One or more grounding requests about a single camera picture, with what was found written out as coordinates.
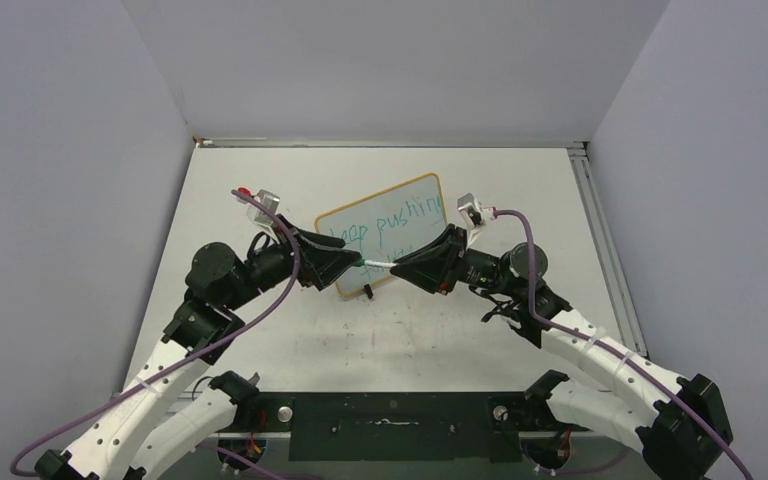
white table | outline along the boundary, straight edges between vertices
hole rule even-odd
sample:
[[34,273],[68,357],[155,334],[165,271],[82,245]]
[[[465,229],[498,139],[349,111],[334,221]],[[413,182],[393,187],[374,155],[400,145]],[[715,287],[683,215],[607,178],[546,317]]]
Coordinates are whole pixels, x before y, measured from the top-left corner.
[[[181,304],[195,251],[221,241],[244,257],[258,231],[230,190],[246,186],[281,197],[279,212],[313,231],[317,215],[424,173],[440,176],[449,221],[471,192],[486,205],[521,210],[549,257],[552,289],[619,339],[619,327],[566,149],[524,148],[198,148],[163,252],[129,378]],[[473,248],[501,255],[524,241],[521,225],[494,222]],[[250,319],[283,284],[237,311]],[[430,295],[401,281],[375,297],[341,299],[332,287],[296,287],[287,301],[237,339],[211,370],[258,371],[265,391],[509,391],[547,369],[581,379],[544,354],[458,285]]]

purple cable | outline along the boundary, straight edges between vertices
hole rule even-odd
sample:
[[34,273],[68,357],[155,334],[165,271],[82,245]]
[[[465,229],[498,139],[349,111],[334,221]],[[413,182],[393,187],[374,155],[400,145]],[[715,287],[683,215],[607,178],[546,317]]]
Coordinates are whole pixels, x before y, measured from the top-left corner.
[[322,477],[317,477],[316,475],[306,475],[304,473],[291,473],[287,475],[277,475],[261,467],[260,465],[252,462],[251,460],[249,460],[248,458],[242,455],[238,455],[232,452],[231,450],[228,450],[222,447],[217,447],[216,445],[211,445],[206,442],[202,442],[198,444],[198,448],[219,452],[222,455],[233,458],[234,460],[241,462],[245,464],[247,467],[254,470],[254,472],[247,472],[248,474],[244,474],[246,476],[259,477],[259,478],[271,478],[273,480],[322,480]]
[[[296,279],[299,276],[299,269],[301,268],[301,260],[300,260],[300,252],[299,252],[299,244],[296,242],[296,240],[293,238],[293,234],[290,232],[290,229],[287,228],[287,225],[284,224],[284,222],[281,221],[275,214],[271,213],[264,207],[260,202],[255,200],[249,195],[246,195],[244,193],[238,192],[236,190],[231,190],[231,193],[238,197],[239,199],[243,200],[244,202],[254,206],[261,212],[263,212],[267,217],[269,217],[270,220],[278,227],[279,230],[281,230],[282,233],[284,233],[284,236],[287,237],[287,240],[290,242],[290,248],[293,250],[293,273],[290,274],[290,280],[287,282],[287,286],[284,288],[284,290],[281,292],[281,295],[278,296],[278,298],[275,299],[274,302],[272,302],[269,307],[266,308],[260,315],[255,317],[251,322],[246,324],[245,327],[237,330],[236,332],[232,333],[231,335],[223,338],[222,340],[214,343],[213,345],[206,347],[202,350],[199,350],[198,352],[193,353],[192,355],[183,358],[182,360],[179,360],[172,365],[166,367],[165,370],[160,371],[148,379],[145,380],[145,384],[151,384],[156,382],[157,380],[160,380],[161,378],[169,375],[170,373],[178,370],[179,368],[183,367],[184,365],[187,365],[188,363],[194,362],[197,358],[201,358],[204,355],[207,355],[208,353],[216,350],[217,348],[222,348],[225,345],[228,345],[229,343],[233,342],[235,338],[239,337],[240,335],[246,333],[247,331],[251,330],[255,325],[260,323],[261,320],[268,317],[269,314],[271,314],[273,311],[275,311],[276,308],[278,308],[279,305],[284,301],[285,298],[287,298],[287,295],[290,294],[290,291],[293,289],[293,285],[296,283]],[[110,410],[111,408],[115,407],[116,405],[119,405],[120,403],[124,402],[125,400],[131,398],[141,390],[143,390],[144,384],[139,384],[132,389],[122,392],[121,395],[117,396],[116,398],[110,400],[109,402],[105,403],[104,405],[96,408],[90,413],[87,413],[86,415],[73,420],[66,425],[63,425],[60,428],[57,428],[42,437],[38,438],[37,440],[34,440],[31,442],[28,446],[23,448],[18,454],[16,454],[15,457],[13,457],[13,460],[10,462],[10,473],[17,477],[28,477],[28,478],[35,478],[37,476],[36,472],[29,471],[29,470],[20,470],[19,469],[19,462],[22,461],[23,458],[25,458],[26,455],[28,455],[31,451],[39,447],[40,445],[43,445],[46,442],[49,442],[51,439],[59,437],[60,435],[68,432],[69,430],[72,430],[73,428],[88,422],[92,420],[93,418],[103,414],[104,412]]]
[[[625,457],[628,456],[628,451],[629,450],[627,448],[623,448],[623,451],[620,452],[619,455],[617,455],[616,457],[614,457],[611,460],[608,460],[604,464],[599,465],[598,467],[575,468],[575,469],[571,469],[571,470],[554,469],[555,476],[556,477],[560,477],[560,476],[563,476],[563,475],[588,475],[588,474],[601,473],[601,472],[604,472],[606,470],[610,470],[610,469],[614,468],[618,463],[620,463],[621,461],[625,460]],[[537,465],[540,468],[541,472],[551,473],[553,471],[553,469],[551,469],[551,468],[546,468],[546,467],[543,467],[543,466],[539,465],[537,462],[534,461],[533,458],[529,457],[528,456],[528,448],[527,447],[525,448],[525,452],[524,453],[525,453],[525,458],[529,459],[533,464]]]
[[[522,213],[516,211],[516,210],[496,210],[495,212],[497,217],[501,217],[504,215],[509,215],[512,217],[516,217],[519,219],[520,222],[522,222],[522,227],[525,229],[525,238],[528,242],[528,312],[531,314],[531,316],[537,320],[538,322],[542,323],[543,325],[549,327],[549,328],[556,328],[567,335],[572,335],[573,337],[579,338],[584,341],[590,341],[590,335],[585,335],[581,332],[577,332],[571,328],[567,328],[563,325],[557,324],[551,320],[545,319],[542,316],[540,316],[537,313],[537,310],[535,309],[536,303],[535,303],[535,297],[537,295],[536,289],[537,289],[537,262],[536,262],[536,252],[534,249],[534,236],[531,234],[531,225],[528,223],[528,219],[525,218],[525,215]],[[611,355],[622,359],[624,355],[617,350],[616,348],[608,345],[607,343],[596,340],[594,342],[596,346],[600,347],[601,349],[605,350],[606,352],[610,353]],[[653,377],[649,374],[646,370],[643,369],[640,365],[634,363],[633,361],[626,360],[626,365],[631,367],[632,370],[637,372],[641,377],[645,378],[646,381],[651,383],[655,386],[658,390],[660,390],[664,395],[669,397],[670,400],[676,405],[678,405],[679,408],[681,408],[684,413],[686,413],[690,418],[693,419],[694,422],[696,422],[697,425],[702,427],[702,430],[705,431],[705,433],[710,436],[714,442],[717,444],[718,447],[728,456],[732,462],[734,462],[734,465],[740,470],[740,473],[743,474],[743,477],[746,480],[753,480],[752,474],[749,473],[749,469],[746,468],[746,465],[743,464],[743,462],[740,460],[740,458],[737,457],[737,454],[734,453],[734,450],[729,447],[729,445],[723,440],[723,438],[716,432],[714,429],[708,425],[708,422],[706,422],[702,417],[699,416],[696,412],[693,411],[692,408],[690,408],[687,403],[684,402],[684,400],[678,398],[676,394],[670,391],[663,383],[659,382],[658,379]]]

